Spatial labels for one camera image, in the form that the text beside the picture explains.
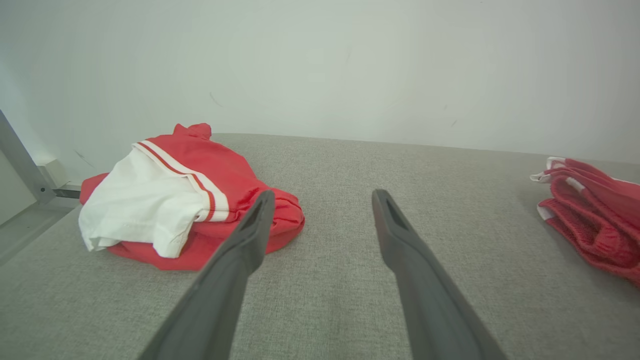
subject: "white stripe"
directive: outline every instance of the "white stripe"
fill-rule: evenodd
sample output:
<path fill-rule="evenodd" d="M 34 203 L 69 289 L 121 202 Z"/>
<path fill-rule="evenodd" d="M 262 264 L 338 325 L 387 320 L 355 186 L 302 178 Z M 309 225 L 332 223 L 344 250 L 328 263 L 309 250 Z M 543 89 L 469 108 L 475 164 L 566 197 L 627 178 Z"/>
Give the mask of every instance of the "white stripe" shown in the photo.
<path fill-rule="evenodd" d="M 179 163 L 176 159 L 174 159 L 171 155 L 167 154 L 166 151 L 162 150 L 156 144 L 148 140 L 143 140 L 141 141 L 141 143 L 145 144 L 146 146 L 151 148 L 153 151 L 155 151 L 156 154 L 158 154 L 158 156 L 160 156 L 163 160 L 165 160 L 165 162 L 175 170 L 178 170 L 179 172 L 183 172 L 185 174 L 193 174 L 194 176 L 197 176 L 198 180 L 200 180 L 202 185 L 213 194 L 213 199 L 215 201 L 215 208 L 213 211 L 213 216 L 211 217 L 211 221 L 224 221 L 227 219 L 227 217 L 229 216 L 229 203 L 227 200 L 227 196 L 222 191 L 220 191 L 220 189 L 213 182 L 211 182 L 211 180 L 209 180 L 208 177 L 206 177 L 201 172 L 191 170 L 190 168 Z M 137 143 L 133 144 L 133 146 L 142 150 L 145 154 L 147 154 L 152 159 L 154 159 L 154 161 L 156 160 L 156 157 L 153 154 L 150 154 L 145 149 L 144 146 L 140 146 Z M 198 186 L 198 183 L 196 183 L 193 179 L 190 179 L 190 180 L 191 180 L 191 183 L 193 184 L 193 187 L 197 191 L 203 192 L 205 193 L 205 196 L 207 196 L 207 198 L 209 197 L 209 195 L 206 194 L 206 192 L 204 192 L 200 188 L 200 186 Z"/>
<path fill-rule="evenodd" d="M 586 187 L 583 184 L 580 184 L 578 180 L 572 177 L 567 177 L 565 181 L 567 184 L 569 184 L 572 188 L 576 189 L 578 192 L 583 191 L 583 189 Z"/>
<path fill-rule="evenodd" d="M 541 172 L 540 174 L 529 176 L 529 179 L 537 183 L 549 183 L 551 181 L 551 174 L 545 174 L 544 172 Z"/>
<path fill-rule="evenodd" d="M 154 164 L 156 164 L 160 168 L 163 168 L 165 171 L 171 174 L 178 175 L 176 174 L 175 171 L 169 169 L 165 164 L 163 164 L 162 161 L 160 161 L 160 159 L 157 158 L 159 155 L 156 156 L 153 152 L 150 152 L 146 147 L 140 146 L 137 143 L 134 143 L 132 146 L 136 150 L 140 150 L 146 157 L 149 158 L 149 160 L 153 161 Z M 205 204 L 204 206 L 206 206 L 206 208 L 203 208 L 196 214 L 196 218 L 194 219 L 195 222 L 203 222 L 207 220 L 207 217 L 209 216 L 209 212 L 210 212 L 209 208 L 211 207 L 211 200 L 209 199 L 209 194 L 204 189 L 202 189 L 200 185 L 196 182 L 195 175 L 189 174 L 187 172 L 184 172 L 184 173 L 185 173 L 184 175 L 180 175 L 180 176 L 184 176 L 186 179 L 189 180 L 189 182 L 191 183 L 191 187 L 194 189 L 194 191 L 196 191 L 196 193 L 200 194 L 200 196 L 202 197 L 202 200 L 204 201 L 204 204 Z"/>
<path fill-rule="evenodd" d="M 565 167 L 566 165 L 564 164 L 566 161 L 566 158 L 557 158 L 555 156 L 550 156 L 547 159 L 547 170 L 551 170 L 552 168 L 559 168 L 559 167 Z"/>
<path fill-rule="evenodd" d="M 540 217 L 542 218 L 542 220 L 547 221 L 550 218 L 554 218 L 556 217 L 556 214 L 554 214 L 553 212 L 551 212 L 551 210 L 544 208 L 540 205 L 538 205 L 538 214 L 540 214 Z"/>

